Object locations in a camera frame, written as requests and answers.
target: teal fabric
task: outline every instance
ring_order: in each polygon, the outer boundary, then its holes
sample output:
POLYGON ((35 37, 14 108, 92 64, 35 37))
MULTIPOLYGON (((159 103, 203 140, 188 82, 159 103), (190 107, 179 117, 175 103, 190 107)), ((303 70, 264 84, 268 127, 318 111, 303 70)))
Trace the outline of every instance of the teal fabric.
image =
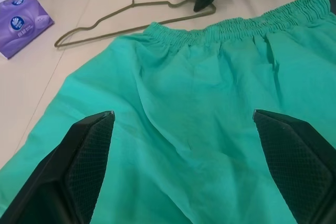
POLYGON ((294 224, 271 178, 254 109, 310 122, 336 147, 336 17, 297 0, 204 30, 152 24, 71 74, 0 171, 3 213, 85 116, 114 110, 92 224, 294 224))

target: purple tissue package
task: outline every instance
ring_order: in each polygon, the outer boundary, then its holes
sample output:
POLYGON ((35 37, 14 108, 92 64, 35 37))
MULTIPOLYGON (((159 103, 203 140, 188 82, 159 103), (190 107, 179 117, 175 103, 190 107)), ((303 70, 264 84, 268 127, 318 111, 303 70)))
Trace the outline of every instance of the purple tissue package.
POLYGON ((0 55, 10 59, 54 21, 37 0, 0 3, 0 55))

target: table surface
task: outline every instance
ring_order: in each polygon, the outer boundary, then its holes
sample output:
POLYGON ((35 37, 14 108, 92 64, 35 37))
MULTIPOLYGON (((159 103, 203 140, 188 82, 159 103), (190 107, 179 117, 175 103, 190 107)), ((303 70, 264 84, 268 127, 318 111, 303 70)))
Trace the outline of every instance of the table surface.
MULTIPOLYGON (((136 2, 162 0, 135 0, 136 2)), ((173 3, 182 0, 168 0, 173 3)), ((183 22, 168 24, 177 29, 202 29, 223 19, 251 18, 294 0, 215 0, 217 12, 183 22)), ((90 26, 97 19, 131 3, 131 0, 39 0, 55 25, 32 41, 11 60, 0 59, 0 168, 24 145, 29 132, 43 115, 67 75, 105 49, 113 38, 89 44, 54 48, 65 32, 90 26)), ((112 17, 96 29, 77 33, 69 40, 123 30, 193 14, 193 6, 139 7, 112 17)))

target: logo on tissue pack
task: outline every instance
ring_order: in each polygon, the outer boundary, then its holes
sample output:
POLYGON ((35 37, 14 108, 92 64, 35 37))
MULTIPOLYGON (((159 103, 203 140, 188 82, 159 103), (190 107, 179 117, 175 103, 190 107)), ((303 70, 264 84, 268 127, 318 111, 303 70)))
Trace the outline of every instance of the logo on tissue pack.
POLYGON ((22 28, 22 26, 23 26, 24 23, 25 23, 24 20, 21 17, 19 17, 19 16, 15 16, 10 21, 12 29, 14 29, 16 31, 20 30, 22 28))
POLYGON ((12 5, 20 5, 20 4, 23 3, 23 1, 24 1, 24 0, 14 0, 14 1, 12 2, 12 5))

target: green hanger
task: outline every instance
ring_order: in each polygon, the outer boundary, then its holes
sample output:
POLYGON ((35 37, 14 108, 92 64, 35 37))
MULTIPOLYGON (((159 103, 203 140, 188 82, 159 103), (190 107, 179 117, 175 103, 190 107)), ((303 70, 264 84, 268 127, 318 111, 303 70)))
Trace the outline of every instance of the green hanger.
MULTIPOLYGON (((126 29, 126 30, 122 30, 122 31, 116 31, 110 34, 104 34, 104 35, 100 35, 97 37, 92 37, 92 38, 87 38, 87 39, 82 39, 82 40, 77 40, 77 41, 72 41, 72 42, 68 42, 68 43, 62 43, 62 41, 64 41, 66 38, 68 38, 70 35, 72 35, 75 32, 78 31, 89 31, 94 29, 96 26, 98 26, 98 24, 102 21, 104 21, 105 19, 108 19, 118 13, 121 13, 127 9, 133 8, 133 7, 137 7, 137 6, 153 6, 153 5, 168 5, 169 8, 178 8, 186 3, 195 3, 196 0, 185 0, 182 1, 180 3, 177 4, 172 4, 169 1, 157 1, 157 2, 145 2, 145 3, 135 3, 134 0, 132 0, 132 4, 121 8, 120 10, 111 13, 105 17, 102 17, 101 19, 97 20, 97 22, 90 27, 78 27, 75 28, 67 33, 65 33, 64 35, 62 35, 56 42, 55 42, 55 47, 56 48, 60 48, 60 47, 65 47, 65 46, 70 46, 70 45, 75 45, 75 44, 79 44, 79 43, 83 43, 83 42, 88 42, 88 41, 92 41, 92 40, 96 40, 96 39, 103 39, 103 38, 107 38, 107 37, 112 37, 112 36, 116 36, 119 34, 126 34, 126 33, 130 33, 133 31, 137 31, 137 30, 143 30, 145 28, 147 28, 149 25, 145 25, 145 26, 138 26, 138 27, 134 27, 134 28, 130 28, 130 29, 126 29)), ((173 18, 173 19, 168 19, 165 21, 161 21, 159 22, 161 25, 163 24, 168 24, 168 23, 172 23, 172 22, 177 22, 177 21, 183 21, 183 20, 188 20, 188 19, 193 19, 193 18, 199 18, 199 17, 204 17, 204 16, 208 16, 208 15, 212 15, 216 12, 216 6, 214 6, 213 4, 210 4, 210 10, 206 11, 206 12, 202 12, 199 14, 195 14, 195 15, 191 15, 191 16, 186 16, 186 17, 181 17, 181 18, 173 18)))

